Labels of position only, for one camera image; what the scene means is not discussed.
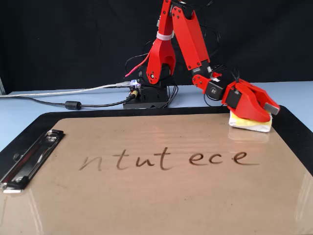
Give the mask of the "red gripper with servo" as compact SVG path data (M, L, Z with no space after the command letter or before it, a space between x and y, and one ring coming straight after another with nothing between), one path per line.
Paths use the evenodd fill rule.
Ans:
M229 106L237 117L258 122L270 121L267 111L272 115L277 115L280 111L280 106L265 90L242 79L225 86L222 92L222 104Z

